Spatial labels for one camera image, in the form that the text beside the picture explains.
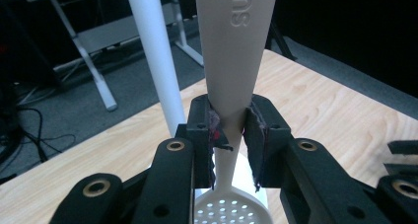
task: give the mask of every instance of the white slotted spoon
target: white slotted spoon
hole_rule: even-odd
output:
[[[274,2],[196,0],[209,102],[234,151],[215,148],[215,189],[196,199],[194,223],[272,223],[232,180]]]

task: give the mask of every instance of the gray carpet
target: gray carpet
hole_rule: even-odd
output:
[[[185,22],[185,28],[190,46],[200,52],[197,21]],[[168,32],[171,42],[174,42],[176,28],[168,28]],[[389,107],[418,118],[417,99],[289,38],[286,38],[286,42],[297,57],[297,62]],[[273,43],[272,49],[280,53],[276,43]],[[174,45],[172,51],[179,86],[182,89],[203,79],[202,67]],[[47,143],[57,150],[65,151],[158,101],[139,40],[98,55],[95,63],[104,73],[118,103],[116,111],[108,112],[105,109],[85,66],[80,66],[63,87],[50,97],[26,105],[27,108],[41,111],[41,137],[56,138],[47,140]],[[41,90],[33,97],[42,98],[49,90]],[[38,118],[34,112],[21,112],[21,122],[27,132],[37,133]],[[0,166],[0,178],[11,174],[19,175],[39,164],[39,157],[32,143],[25,140],[21,148]],[[48,157],[58,154],[47,146],[43,148]]]

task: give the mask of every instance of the white pole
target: white pole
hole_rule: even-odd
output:
[[[185,123],[161,0],[129,0],[171,136]]]

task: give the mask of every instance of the wooden tabletop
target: wooden tabletop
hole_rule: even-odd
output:
[[[391,155],[386,144],[418,139],[418,120],[276,53],[264,51],[254,92],[271,100],[295,137],[322,143],[366,184],[375,187],[386,175],[383,163],[417,163],[416,157]],[[193,98],[206,93],[204,80],[181,91],[185,113]],[[159,104],[135,114],[0,186],[0,223],[47,223],[76,182],[95,173],[126,181],[151,164],[158,144],[169,137]],[[267,194],[275,223],[287,223],[279,190]]]

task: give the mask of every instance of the wooden table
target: wooden table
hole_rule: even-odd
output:
[[[205,93],[204,80],[181,92],[186,114],[191,99]],[[383,163],[417,162],[391,155],[386,143],[418,139],[418,120],[276,53],[264,52],[255,93],[272,101],[295,137],[322,143],[352,177],[366,184],[375,187],[386,174]],[[167,138],[159,104],[135,114],[0,186],[0,223],[47,223],[80,179],[112,173],[126,181],[150,165],[156,147]],[[279,190],[267,193],[275,223],[287,223]]]

